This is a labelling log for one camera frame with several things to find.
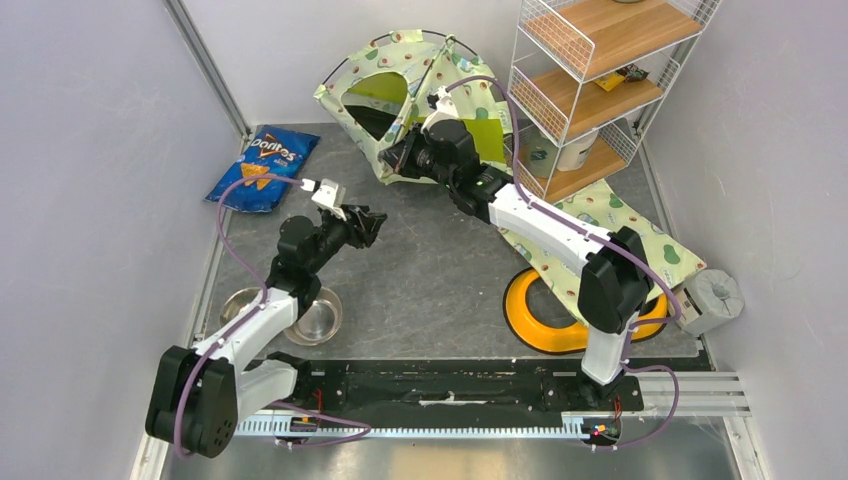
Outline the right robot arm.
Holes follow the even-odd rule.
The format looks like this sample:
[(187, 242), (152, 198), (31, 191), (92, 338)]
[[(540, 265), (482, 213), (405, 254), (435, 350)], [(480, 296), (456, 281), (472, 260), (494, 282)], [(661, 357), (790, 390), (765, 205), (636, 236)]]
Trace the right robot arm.
[(654, 286), (639, 234), (629, 227), (611, 232), (548, 206), (511, 175), (483, 163), (460, 120), (416, 124), (378, 158), (404, 178), (446, 187), (460, 211), (522, 236), (579, 276), (577, 306), (588, 323), (588, 345), (577, 395), (591, 409), (612, 402), (627, 330)]

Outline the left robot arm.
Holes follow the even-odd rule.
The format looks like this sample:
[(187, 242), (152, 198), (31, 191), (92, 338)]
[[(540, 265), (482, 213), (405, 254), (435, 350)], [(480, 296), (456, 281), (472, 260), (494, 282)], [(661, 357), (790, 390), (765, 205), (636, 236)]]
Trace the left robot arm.
[(283, 401), (307, 405), (314, 393), (308, 363), (260, 351), (301, 320), (318, 300), (320, 270), (343, 247), (369, 248), (388, 216), (365, 205), (323, 209), (320, 224), (286, 219), (277, 254), (258, 293), (224, 327), (192, 347), (172, 346), (160, 357), (145, 419), (147, 435), (183, 454), (218, 456), (238, 424)]

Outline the green avocado pet tent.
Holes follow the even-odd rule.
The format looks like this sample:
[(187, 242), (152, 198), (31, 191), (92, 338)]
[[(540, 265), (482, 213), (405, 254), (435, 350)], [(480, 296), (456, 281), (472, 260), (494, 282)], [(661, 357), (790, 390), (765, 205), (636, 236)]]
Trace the green avocado pet tent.
[(349, 55), (313, 97), (365, 155), (378, 181), (401, 176), (378, 157), (432, 113), (428, 96), (455, 84), (451, 98), (482, 162), (509, 171), (504, 137), (511, 133), (506, 101), (493, 90), (494, 73), (478, 55), (457, 52), (446, 35), (428, 40), (421, 29), (396, 30)]

